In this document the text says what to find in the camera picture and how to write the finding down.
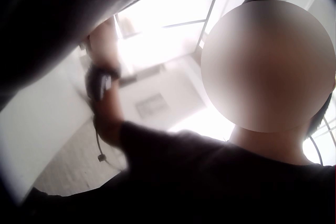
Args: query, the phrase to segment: black cable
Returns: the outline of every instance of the black cable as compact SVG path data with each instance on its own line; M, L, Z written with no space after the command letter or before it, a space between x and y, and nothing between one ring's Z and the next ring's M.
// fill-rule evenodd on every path
M97 132L97 130L96 130L96 139L97 139L97 145L98 145L99 151L100 151L101 155L103 155L101 144L100 144L99 138L98 138L98 132Z
M318 147L317 147L317 145L316 145L314 139L313 139L311 136L310 136L309 138L311 139L313 145L315 146L315 149L316 149L317 154L318 154L319 162L321 163L321 165L323 165L322 157L321 157L321 153L319 152Z
M107 158L106 158L106 155L103 154L103 152L102 152L101 144L100 144L100 142L99 142L98 132L97 132L97 129L96 129L96 121L95 121L95 118L96 118L96 117L93 118L93 126L95 127L94 129L95 129L95 131L96 131L96 140L97 140L97 145L98 145L98 149L99 149L99 152L100 152L100 155L98 156L98 160L99 160L99 162L103 162L103 161L105 161L105 162L108 164L108 166L110 166L111 168L113 168L113 169L115 169L115 170L118 170L118 171L121 171L120 168L118 168L118 167L114 166L113 164L111 164L110 162L108 162L108 161L107 161Z

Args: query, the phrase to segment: white wall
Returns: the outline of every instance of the white wall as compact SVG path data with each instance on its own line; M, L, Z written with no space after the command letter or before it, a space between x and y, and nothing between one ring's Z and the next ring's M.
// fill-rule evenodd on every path
M2 174L18 201L91 116L69 82L65 63L21 90L0 113Z
M135 104L157 93L162 95L168 108L153 116L141 118ZM192 83L180 69L170 69L123 87L119 90L119 95L126 120L157 129L169 129L205 108Z
M323 25L335 47L335 3L332 0L286 0L311 13Z

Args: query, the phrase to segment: dark sleeve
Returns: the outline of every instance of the dark sleeve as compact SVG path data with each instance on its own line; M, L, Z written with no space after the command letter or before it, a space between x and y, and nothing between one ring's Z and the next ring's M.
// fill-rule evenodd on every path
M201 169L223 142L190 131L168 133L125 122L121 145L131 170Z

